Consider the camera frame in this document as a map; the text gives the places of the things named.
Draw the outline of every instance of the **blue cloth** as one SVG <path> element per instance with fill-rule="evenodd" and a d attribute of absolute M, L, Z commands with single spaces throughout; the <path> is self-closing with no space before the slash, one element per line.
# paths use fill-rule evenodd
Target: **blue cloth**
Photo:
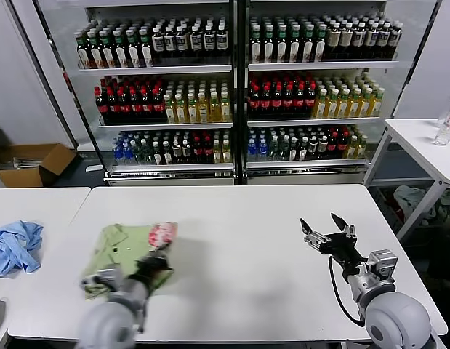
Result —
<path fill-rule="evenodd" d="M 42 243 L 42 226 L 35 223 L 17 222 L 0 228 L 0 276 L 7 275 L 14 267 L 25 273 L 32 273 L 41 264 L 30 254 L 39 249 Z"/>

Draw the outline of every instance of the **cardboard box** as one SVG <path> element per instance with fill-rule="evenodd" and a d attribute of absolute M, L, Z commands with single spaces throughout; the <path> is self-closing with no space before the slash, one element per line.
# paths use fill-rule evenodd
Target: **cardboard box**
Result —
<path fill-rule="evenodd" d="M 13 157 L 43 159 L 38 167 L 0 170 L 0 179 L 7 188 L 39 188 L 53 184 L 76 157 L 62 144 L 13 145 L 0 148 L 0 164 Z"/>

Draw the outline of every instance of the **black cable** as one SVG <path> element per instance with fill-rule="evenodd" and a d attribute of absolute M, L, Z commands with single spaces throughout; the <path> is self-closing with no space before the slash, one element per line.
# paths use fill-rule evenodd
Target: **black cable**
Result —
<path fill-rule="evenodd" d="M 341 298 L 339 297 L 339 292 L 338 292 L 338 288 L 336 286 L 336 280 L 334 280 L 334 273 L 333 273 L 333 256 L 329 257 L 328 260 L 328 267 L 329 267 L 329 275 L 332 278 L 332 285 L 333 285 L 333 290 L 334 290 L 334 295 L 336 296 L 336 300 L 338 301 L 339 306 L 341 307 L 342 312 L 347 316 L 347 318 L 349 318 L 349 320 L 351 320 L 354 324 L 356 324 L 359 327 L 364 327 L 365 326 L 365 321 L 362 320 L 355 320 L 346 310 L 346 308 L 344 308 L 344 305 L 341 302 Z"/>

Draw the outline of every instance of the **table leg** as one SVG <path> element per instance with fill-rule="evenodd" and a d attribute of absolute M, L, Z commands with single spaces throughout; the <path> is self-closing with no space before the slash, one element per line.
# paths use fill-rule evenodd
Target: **table leg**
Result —
<path fill-rule="evenodd" d="M 424 213 L 435 204 L 435 202 L 443 195 L 449 184 L 446 184 L 440 180 L 436 180 L 433 185 L 428 189 L 423 199 L 420 201 L 418 206 L 412 212 L 410 217 L 405 221 L 403 227 L 399 230 L 396 237 L 399 241 L 404 242 L 410 232 L 413 231 L 415 227 L 420 223 L 421 217 Z"/>
<path fill-rule="evenodd" d="M 367 188 L 370 186 L 373 178 L 375 177 L 375 172 L 378 170 L 379 164 L 382 162 L 383 156 L 386 154 L 387 147 L 391 143 L 391 135 L 385 130 L 385 133 L 383 133 L 382 139 L 379 142 L 378 149 L 375 151 L 375 155 L 373 156 L 373 159 L 371 160 L 369 169 L 367 170 L 367 173 L 365 174 L 365 177 L 362 180 L 362 184 L 365 185 Z"/>

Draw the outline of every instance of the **shelf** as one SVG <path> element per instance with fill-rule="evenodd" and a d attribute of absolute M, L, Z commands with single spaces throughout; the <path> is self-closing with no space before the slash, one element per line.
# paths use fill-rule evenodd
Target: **shelf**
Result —
<path fill-rule="evenodd" d="M 349 118 L 349 119 L 303 119 L 303 120 L 269 120 L 248 121 L 248 127 L 277 127 L 300 125 L 338 125 L 338 124 L 368 124 L 377 122 L 381 118 Z"/>
<path fill-rule="evenodd" d="M 335 159 L 305 161 L 258 161 L 247 162 L 247 169 L 313 169 L 319 167 L 367 167 L 367 159 Z"/>
<path fill-rule="evenodd" d="M 154 131 L 162 129 L 230 129 L 233 127 L 232 122 L 217 122 L 207 124 L 145 124 L 145 125 L 100 125 L 98 129 L 108 131 Z"/>
<path fill-rule="evenodd" d="M 314 71 L 321 69 L 409 68 L 412 62 L 370 60 L 355 62 L 251 63 L 249 71 Z"/>
<path fill-rule="evenodd" d="M 143 74 L 187 74 L 187 73 L 229 73 L 231 64 L 224 65 L 178 65 L 172 67 L 80 69 L 79 73 L 90 76 L 143 75 Z"/>
<path fill-rule="evenodd" d="M 174 4 L 217 4 L 229 0 L 57 0 L 61 7 L 114 7 Z"/>
<path fill-rule="evenodd" d="M 117 173 L 158 173 L 158 172 L 227 172 L 233 171 L 232 162 L 226 164 L 178 164 L 178 165 L 118 165 L 111 171 Z"/>

